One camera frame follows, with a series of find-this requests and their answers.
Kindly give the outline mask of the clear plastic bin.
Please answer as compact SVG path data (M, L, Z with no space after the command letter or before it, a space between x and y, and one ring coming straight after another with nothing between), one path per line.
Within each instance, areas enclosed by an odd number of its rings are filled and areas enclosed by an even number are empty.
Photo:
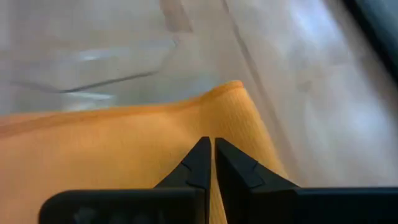
M0 114L107 105L178 43L159 0L0 0Z

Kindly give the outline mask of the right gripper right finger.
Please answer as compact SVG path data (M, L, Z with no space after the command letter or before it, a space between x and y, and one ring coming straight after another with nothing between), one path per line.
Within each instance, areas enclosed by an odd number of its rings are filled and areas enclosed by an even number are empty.
M398 187L306 188L215 140L228 224L398 224Z

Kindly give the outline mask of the orange microfiber towel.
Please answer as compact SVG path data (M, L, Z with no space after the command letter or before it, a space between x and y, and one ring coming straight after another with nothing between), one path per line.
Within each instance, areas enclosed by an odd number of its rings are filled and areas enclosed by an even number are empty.
M0 116L0 224L37 224L64 190L153 187L203 136L287 175L239 81L176 103Z

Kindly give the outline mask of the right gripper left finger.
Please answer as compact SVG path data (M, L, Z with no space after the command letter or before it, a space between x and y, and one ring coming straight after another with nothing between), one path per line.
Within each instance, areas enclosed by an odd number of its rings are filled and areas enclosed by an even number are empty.
M208 224L211 141L202 137L151 189L67 190L47 199L39 224Z

